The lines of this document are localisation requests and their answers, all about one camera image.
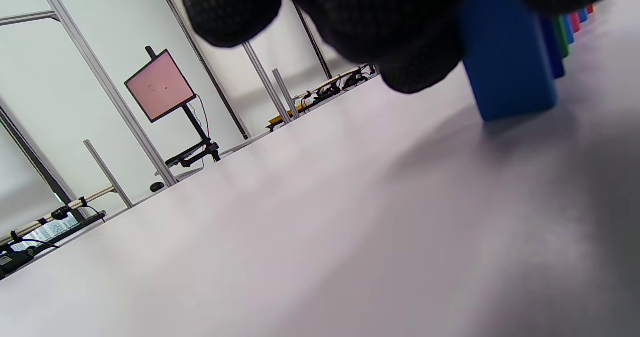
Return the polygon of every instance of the colored block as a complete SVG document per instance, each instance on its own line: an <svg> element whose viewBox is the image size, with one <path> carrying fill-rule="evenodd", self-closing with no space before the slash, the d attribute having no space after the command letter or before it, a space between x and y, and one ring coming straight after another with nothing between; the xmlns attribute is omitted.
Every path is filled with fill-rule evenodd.
<svg viewBox="0 0 640 337"><path fill-rule="evenodd" d="M574 34L580 32L580 17L578 16L578 12L571 13L570 18Z"/></svg>
<svg viewBox="0 0 640 337"><path fill-rule="evenodd" d="M553 24L553 32L555 33L555 41L558 45L558 50L560 50L560 56L563 59L566 59L569 57L569 43L567 43L565 27L558 16L552 18L551 23Z"/></svg>
<svg viewBox="0 0 640 337"><path fill-rule="evenodd" d="M553 72L554 78L564 77L565 65L562 62L562 56L560 55L560 47L556 40L556 30L554 29L554 23L550 18L540 17L540 26L542 27L542 34L544 35L544 44L546 45L546 52L549 58L549 64L551 65L551 72Z"/></svg>
<svg viewBox="0 0 640 337"><path fill-rule="evenodd" d="M562 25L564 26L564 31L566 32L566 40L569 45L573 44L576 41L576 37L574 36L574 28L571 27L571 18L569 15L562 16Z"/></svg>
<svg viewBox="0 0 640 337"><path fill-rule="evenodd" d="M556 106L540 21L521 0L464 0L458 21L464 67L485 121Z"/></svg>
<svg viewBox="0 0 640 337"><path fill-rule="evenodd" d="M589 21L589 13L587 13L587 9L583 8L578 11L578 16L580 16L580 22L585 23Z"/></svg>

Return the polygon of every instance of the black mount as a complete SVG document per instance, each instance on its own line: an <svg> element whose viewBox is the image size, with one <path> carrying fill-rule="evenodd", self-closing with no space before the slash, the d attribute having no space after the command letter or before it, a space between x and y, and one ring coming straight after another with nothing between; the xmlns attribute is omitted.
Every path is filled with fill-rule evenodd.
<svg viewBox="0 0 640 337"><path fill-rule="evenodd" d="M150 45L147 45L145 48L146 52L151 57L151 61L158 58L158 55L154 52L153 48ZM220 148L217 143L211 141L211 138L202 130L201 125L198 123L196 116L192 113L192 110L189 108L187 104L182 106L182 110L189 118L189 121L193 125L193 127L198 132L199 138L201 141L194 145L193 147L188 148L182 153L167 159L164 163L169 167L181 165L183 168L190 168L192 164L204 159L206 156L211 155L215 162L220 161L220 155L218 154L218 149ZM196 153L199 149L203 148L204 150L194 157L191 157L194 153Z"/></svg>

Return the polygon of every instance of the black glove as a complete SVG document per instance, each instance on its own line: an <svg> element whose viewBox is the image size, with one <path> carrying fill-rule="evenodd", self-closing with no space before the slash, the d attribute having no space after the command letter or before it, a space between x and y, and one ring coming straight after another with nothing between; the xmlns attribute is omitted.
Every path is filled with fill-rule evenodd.
<svg viewBox="0 0 640 337"><path fill-rule="evenodd" d="M562 14L598 0L525 0ZM455 11L461 0L293 0L322 39L346 59L379 66L386 84L417 93L442 81L461 61ZM199 36L215 47L238 46L278 16L282 0L184 0Z"/></svg>

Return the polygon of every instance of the white table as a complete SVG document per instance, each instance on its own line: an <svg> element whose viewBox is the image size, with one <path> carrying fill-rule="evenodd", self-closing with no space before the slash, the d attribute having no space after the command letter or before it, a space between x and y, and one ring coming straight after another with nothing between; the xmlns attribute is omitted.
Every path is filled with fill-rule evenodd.
<svg viewBox="0 0 640 337"><path fill-rule="evenodd" d="M636 1L553 111L484 125L462 69L367 82L0 282L1 334L636 337Z"/></svg>

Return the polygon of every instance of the pink block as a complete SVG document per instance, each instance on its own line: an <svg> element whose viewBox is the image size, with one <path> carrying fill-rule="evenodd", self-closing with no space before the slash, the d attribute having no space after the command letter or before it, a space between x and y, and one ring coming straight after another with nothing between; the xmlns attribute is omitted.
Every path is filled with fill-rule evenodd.
<svg viewBox="0 0 640 337"><path fill-rule="evenodd" d="M580 16L578 16L578 12L571 13L571 27L574 33L580 32Z"/></svg>
<svg viewBox="0 0 640 337"><path fill-rule="evenodd" d="M160 54L128 80L126 87L151 122L162 118L195 95L169 52Z"/></svg>

